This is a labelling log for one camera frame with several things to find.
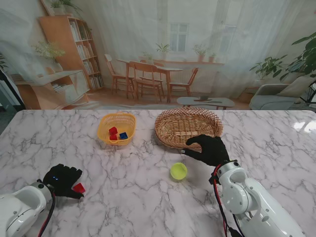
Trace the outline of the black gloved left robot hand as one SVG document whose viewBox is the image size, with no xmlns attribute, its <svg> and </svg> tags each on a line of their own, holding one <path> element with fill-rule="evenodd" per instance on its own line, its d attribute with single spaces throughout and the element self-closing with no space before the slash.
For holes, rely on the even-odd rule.
<svg viewBox="0 0 316 237">
<path fill-rule="evenodd" d="M 43 178 L 43 183 L 52 187 L 57 197 L 80 199 L 84 197 L 84 195 L 74 191 L 72 187 L 81 175 L 82 170 L 80 169 L 58 164 L 46 173 Z"/>
</svg>

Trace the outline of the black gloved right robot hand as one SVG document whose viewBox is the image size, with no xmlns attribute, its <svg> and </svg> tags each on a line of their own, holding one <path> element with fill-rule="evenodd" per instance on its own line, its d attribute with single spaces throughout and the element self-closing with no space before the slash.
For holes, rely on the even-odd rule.
<svg viewBox="0 0 316 237">
<path fill-rule="evenodd" d="M 210 137 L 201 134 L 186 141 L 187 146 L 193 143 L 198 143 L 201 146 L 201 152 L 193 151 L 187 148 L 183 149 L 181 152 L 189 157 L 214 167 L 230 160 L 226 147 L 220 137 Z"/>
</svg>

